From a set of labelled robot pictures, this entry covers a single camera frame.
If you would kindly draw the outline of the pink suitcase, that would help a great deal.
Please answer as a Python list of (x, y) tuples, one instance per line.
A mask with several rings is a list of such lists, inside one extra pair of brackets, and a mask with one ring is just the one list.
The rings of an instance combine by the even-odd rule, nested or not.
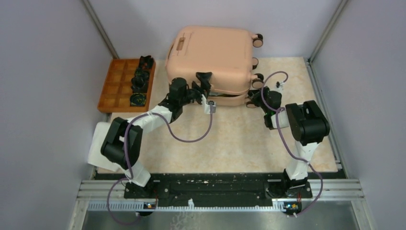
[(212, 72), (208, 100), (220, 106), (240, 106), (248, 91), (264, 85), (262, 74), (253, 74), (259, 64), (253, 48), (263, 45), (263, 36), (245, 29), (186, 26), (173, 40), (165, 60), (168, 82), (184, 78), (197, 82), (196, 72)]

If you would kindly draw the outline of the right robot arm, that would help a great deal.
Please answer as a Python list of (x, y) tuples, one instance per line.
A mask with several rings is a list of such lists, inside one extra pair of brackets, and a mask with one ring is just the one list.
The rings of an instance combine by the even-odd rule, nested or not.
[(282, 179), (271, 183), (268, 191), (274, 198), (294, 197), (308, 187), (310, 160), (324, 137), (329, 135), (330, 125), (314, 100), (303, 104), (291, 103), (281, 107), (282, 94), (264, 89), (250, 90), (247, 107), (260, 107), (264, 112), (264, 124), (270, 130), (289, 127), (295, 140), (295, 151), (288, 151), (292, 160), (284, 169)]

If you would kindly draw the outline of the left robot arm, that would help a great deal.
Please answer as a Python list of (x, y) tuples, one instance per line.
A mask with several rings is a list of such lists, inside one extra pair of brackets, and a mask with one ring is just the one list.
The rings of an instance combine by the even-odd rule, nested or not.
[(131, 120), (118, 117), (112, 121), (101, 145), (101, 155), (119, 166), (125, 179), (135, 184), (135, 192), (140, 197), (148, 198), (154, 190), (150, 172), (139, 162), (143, 135), (162, 125), (174, 135), (170, 123), (180, 117), (184, 106), (192, 103), (202, 105), (204, 112), (213, 116), (215, 102), (208, 100), (211, 77), (211, 72), (197, 72), (198, 81), (193, 81), (191, 86), (184, 78), (174, 78), (166, 97), (153, 109)]

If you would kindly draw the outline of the white cloth under left arm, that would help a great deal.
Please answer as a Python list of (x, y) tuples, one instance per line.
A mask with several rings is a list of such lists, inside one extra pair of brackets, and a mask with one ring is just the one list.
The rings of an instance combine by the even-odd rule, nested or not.
[(105, 170), (115, 172), (117, 171), (118, 167), (114, 163), (110, 162), (101, 153), (101, 148), (110, 126), (111, 124), (108, 122), (97, 123), (93, 133), (87, 163)]

